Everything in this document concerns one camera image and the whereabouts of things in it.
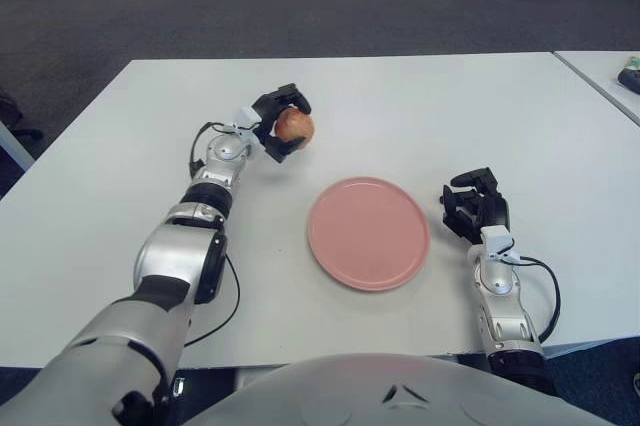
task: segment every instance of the wire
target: wire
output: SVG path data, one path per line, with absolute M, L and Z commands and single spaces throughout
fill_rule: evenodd
M 257 126 L 260 125 L 260 121 L 257 121 L 255 123 L 253 123 L 251 126 L 249 127 L 245 127 L 245 126 L 237 126 L 238 129 L 242 129 L 243 131 L 251 131 L 252 129 L 256 128 Z
M 224 129 L 218 129 L 218 128 L 224 128 L 225 124 L 224 123 L 211 123 L 211 129 L 213 129 L 214 131 L 218 132 L 218 133 L 222 133 L 222 134 L 233 134 L 233 131 L 226 131 Z
M 554 274 L 553 270 L 549 266 L 547 266 L 545 263 L 540 261 L 539 259 L 532 258 L 529 256 L 520 256 L 520 259 L 522 259 L 523 261 L 529 261 L 529 262 L 522 263 L 522 264 L 511 263 L 509 261 L 504 261 L 504 260 L 500 260 L 500 262 L 504 264 L 509 264 L 511 266 L 540 266 L 547 270 L 547 272 L 551 276 L 551 279 L 553 280 L 553 287 L 555 289 L 555 295 L 556 295 L 556 299 L 555 299 L 556 304 L 553 308 L 553 314 L 551 315 L 549 324 L 544 329 L 544 331 L 538 336 L 538 340 L 542 344 L 547 340 L 547 338 L 549 338 L 549 336 L 551 336 L 551 333 L 553 333 L 554 329 L 556 329 L 556 324 L 558 324 L 558 318 L 560 317 L 561 298 L 560 298 L 560 286 L 558 285 L 558 278 L 556 278 L 556 275 Z
M 196 137 L 193 138 L 193 143 L 191 143 L 191 151 L 189 152 L 189 175 L 193 179 L 198 170 L 204 166 L 204 162 L 201 159 L 197 161 L 193 158 L 194 152 L 196 150 L 196 144 L 198 143 L 198 139 L 202 136 L 207 129 L 213 128 L 215 131 L 218 131 L 215 126 L 221 125 L 222 123 L 204 123 L 204 125 L 198 130 L 196 133 Z
M 507 246 L 506 248 L 501 249 L 500 251 L 498 251 L 497 254 L 504 254 L 507 251 L 509 251 L 510 249 L 512 249 L 515 245 L 516 245 L 516 240 L 511 238 L 511 246 Z
M 236 289 L 238 291 L 238 296 L 236 298 L 236 305 L 233 307 L 233 311 L 231 311 L 231 314 L 220 325 L 216 326 L 211 331 L 209 331 L 207 333 L 204 333 L 202 336 L 198 336 L 197 338 L 192 339 L 191 341 L 187 341 L 184 344 L 185 348 L 188 348 L 189 346 L 191 346 L 193 344 L 196 344 L 197 342 L 202 341 L 203 339 L 208 338 L 212 334 L 217 333 L 218 331 L 220 331 L 222 328 L 224 328 L 229 323 L 229 321 L 231 321 L 233 319 L 233 317 L 236 314 L 236 311 L 238 311 L 238 306 L 240 306 L 240 281 L 238 280 L 238 273 L 236 273 L 236 268 L 233 267 L 233 263 L 231 262 L 231 258 L 229 257 L 229 255 L 225 254 L 224 257 L 226 258 L 227 262 L 229 263 L 229 267 L 231 268 L 231 272 L 233 273 L 233 279 L 235 279 L 235 282 L 236 282 Z

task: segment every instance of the robot forearm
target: robot forearm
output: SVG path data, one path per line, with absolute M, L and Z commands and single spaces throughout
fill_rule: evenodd
M 444 223 L 473 246 L 467 259 L 478 300 L 478 326 L 491 371 L 550 395 L 556 390 L 544 367 L 544 353 L 533 322 L 520 302 L 520 280 L 513 270 L 519 256 L 509 232 L 509 207 L 489 168 L 463 173 L 444 186 Z
M 265 146 L 280 162 L 304 139 L 270 136 L 290 103 L 310 113 L 295 86 L 284 86 L 240 114 L 261 120 L 259 136 L 253 127 L 231 124 L 209 143 L 206 162 L 191 158 L 190 186 L 140 250 L 134 293 L 98 313 L 5 404 L 1 424 L 130 426 L 152 424 L 164 414 L 195 305 L 210 302 L 218 291 L 224 224 L 251 149 Z

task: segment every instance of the robotic hand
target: robotic hand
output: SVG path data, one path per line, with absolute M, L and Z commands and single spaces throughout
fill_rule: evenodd
M 513 270 L 514 266 L 531 262 L 547 269 L 548 266 L 533 258 L 521 261 L 513 249 L 509 206 L 498 192 L 498 181 L 489 168 L 460 174 L 451 180 L 451 186 L 471 188 L 453 192 L 445 185 L 440 202 L 445 209 L 444 224 L 473 244 L 467 259 L 473 267 L 479 329 L 492 372 L 557 395 L 544 368 L 541 339 L 520 302 L 520 279 Z M 552 278 L 558 303 L 549 328 L 540 336 L 542 340 L 553 330 L 559 313 L 559 290 L 555 275 Z
M 262 119 L 253 134 L 264 146 L 265 151 L 273 159 L 281 163 L 284 158 L 298 149 L 305 140 L 303 137 L 295 138 L 291 141 L 272 136 L 271 128 L 287 108 L 297 107 L 304 114 L 311 114 L 311 106 L 306 98 L 296 89 L 295 84 L 287 84 L 278 88 L 277 91 L 263 94 L 251 107 Z

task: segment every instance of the white table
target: white table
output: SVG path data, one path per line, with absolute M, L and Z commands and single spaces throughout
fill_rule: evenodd
M 556 51 L 555 55 L 640 126 L 640 95 L 618 82 L 629 57 L 640 57 L 640 51 Z
M 311 102 L 316 137 L 281 165 L 265 155 L 248 164 L 227 224 L 240 309 L 181 366 L 480 350 L 468 244 L 441 223 L 438 196 L 454 175 L 487 165 L 518 249 L 560 281 L 548 344 L 637 333 L 640 162 L 627 151 L 640 150 L 640 130 L 551 54 L 134 61 L 0 201 L 0 364 L 42 366 L 129 295 L 139 247 L 189 183 L 197 129 L 288 82 Z M 314 199 L 357 175 L 395 182 L 430 223 L 426 265 L 399 289 L 350 290 L 309 252 Z M 522 276 L 542 330 L 551 284 L 534 268 Z M 192 334 L 219 323 L 234 299 L 228 274 Z

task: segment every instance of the plate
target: plate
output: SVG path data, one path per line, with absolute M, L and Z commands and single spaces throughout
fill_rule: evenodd
M 429 252 L 429 226 L 398 186 L 377 178 L 340 181 L 311 209 L 313 255 L 341 283 L 365 291 L 396 288 L 417 274 Z

